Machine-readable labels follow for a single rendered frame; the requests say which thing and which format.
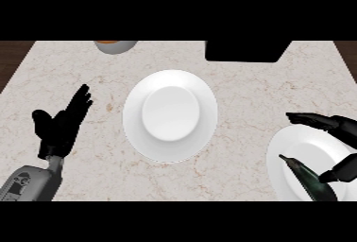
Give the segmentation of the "dark eggplant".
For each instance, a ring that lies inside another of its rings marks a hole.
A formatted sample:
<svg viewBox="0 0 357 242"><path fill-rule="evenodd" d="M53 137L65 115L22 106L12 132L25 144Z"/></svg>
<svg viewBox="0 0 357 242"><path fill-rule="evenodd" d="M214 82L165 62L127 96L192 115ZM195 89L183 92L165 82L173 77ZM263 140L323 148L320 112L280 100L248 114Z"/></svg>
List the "dark eggplant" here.
<svg viewBox="0 0 357 242"><path fill-rule="evenodd" d="M302 200L336 201L338 195L327 183L319 181L319 174L292 157L279 154L285 161L283 175L289 188Z"/></svg>

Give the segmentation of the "grey bowl with orange contents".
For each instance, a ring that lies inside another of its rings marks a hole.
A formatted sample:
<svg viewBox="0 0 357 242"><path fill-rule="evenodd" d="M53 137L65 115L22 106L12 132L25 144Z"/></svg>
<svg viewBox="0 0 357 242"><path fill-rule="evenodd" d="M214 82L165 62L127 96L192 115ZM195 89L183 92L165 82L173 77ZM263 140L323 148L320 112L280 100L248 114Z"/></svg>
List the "grey bowl with orange contents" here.
<svg viewBox="0 0 357 242"><path fill-rule="evenodd" d="M94 42L97 49L105 53L105 54L121 54L127 52L134 45L137 44L137 41L118 41L115 43L100 43Z"/></svg>

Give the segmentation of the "large white plate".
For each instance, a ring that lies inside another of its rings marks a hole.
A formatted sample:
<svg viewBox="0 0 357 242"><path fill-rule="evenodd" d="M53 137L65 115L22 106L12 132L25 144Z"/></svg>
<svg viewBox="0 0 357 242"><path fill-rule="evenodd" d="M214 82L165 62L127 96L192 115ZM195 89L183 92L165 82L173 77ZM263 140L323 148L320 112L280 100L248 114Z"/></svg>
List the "large white plate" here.
<svg viewBox="0 0 357 242"><path fill-rule="evenodd" d="M217 129L217 98L206 82L183 70L150 74L127 96L122 128L146 158L159 163L187 160Z"/></svg>

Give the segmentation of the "black appliance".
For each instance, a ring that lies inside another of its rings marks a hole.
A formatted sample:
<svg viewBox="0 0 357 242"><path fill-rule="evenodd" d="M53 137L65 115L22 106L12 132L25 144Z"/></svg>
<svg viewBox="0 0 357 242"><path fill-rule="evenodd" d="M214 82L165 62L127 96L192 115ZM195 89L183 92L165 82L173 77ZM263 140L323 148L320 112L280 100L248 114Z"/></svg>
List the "black appliance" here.
<svg viewBox="0 0 357 242"><path fill-rule="evenodd" d="M208 61L277 62L291 41L208 41Z"/></svg>

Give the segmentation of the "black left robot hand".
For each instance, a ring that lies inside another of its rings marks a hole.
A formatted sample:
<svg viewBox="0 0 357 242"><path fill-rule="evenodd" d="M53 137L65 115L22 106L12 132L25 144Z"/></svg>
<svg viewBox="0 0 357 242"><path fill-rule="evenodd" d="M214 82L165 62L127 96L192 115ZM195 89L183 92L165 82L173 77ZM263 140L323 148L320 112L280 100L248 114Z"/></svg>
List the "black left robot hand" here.
<svg viewBox="0 0 357 242"><path fill-rule="evenodd" d="M91 103L90 87L84 84L74 94L66 108L55 116L50 116L44 110L32 111L35 135L40 139L40 159L44 160L49 156L63 158L69 154Z"/></svg>

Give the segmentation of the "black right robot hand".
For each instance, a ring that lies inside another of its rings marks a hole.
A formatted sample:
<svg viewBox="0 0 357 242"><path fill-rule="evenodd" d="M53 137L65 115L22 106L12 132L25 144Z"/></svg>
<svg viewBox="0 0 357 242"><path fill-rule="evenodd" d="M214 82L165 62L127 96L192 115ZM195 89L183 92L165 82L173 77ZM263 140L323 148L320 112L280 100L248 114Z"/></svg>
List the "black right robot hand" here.
<svg viewBox="0 0 357 242"><path fill-rule="evenodd" d="M357 150L357 120L339 115L324 116L313 112L288 112L292 124L305 125L326 131ZM338 164L319 175L322 183L357 180L357 153L351 153Z"/></svg>

